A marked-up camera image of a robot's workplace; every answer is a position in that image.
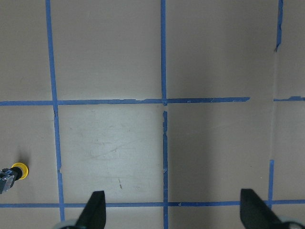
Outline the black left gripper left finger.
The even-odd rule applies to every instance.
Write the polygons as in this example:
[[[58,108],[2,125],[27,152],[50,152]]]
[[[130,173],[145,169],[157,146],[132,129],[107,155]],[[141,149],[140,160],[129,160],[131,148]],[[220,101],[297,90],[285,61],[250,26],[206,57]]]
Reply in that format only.
[[[103,229],[106,224],[104,191],[94,191],[76,221],[77,229]]]

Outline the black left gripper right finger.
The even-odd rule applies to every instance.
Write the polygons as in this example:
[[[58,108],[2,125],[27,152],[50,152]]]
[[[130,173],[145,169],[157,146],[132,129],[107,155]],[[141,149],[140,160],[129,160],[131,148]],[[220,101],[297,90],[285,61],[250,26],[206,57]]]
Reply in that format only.
[[[245,229],[275,229],[282,224],[253,189],[240,191],[240,220]]]

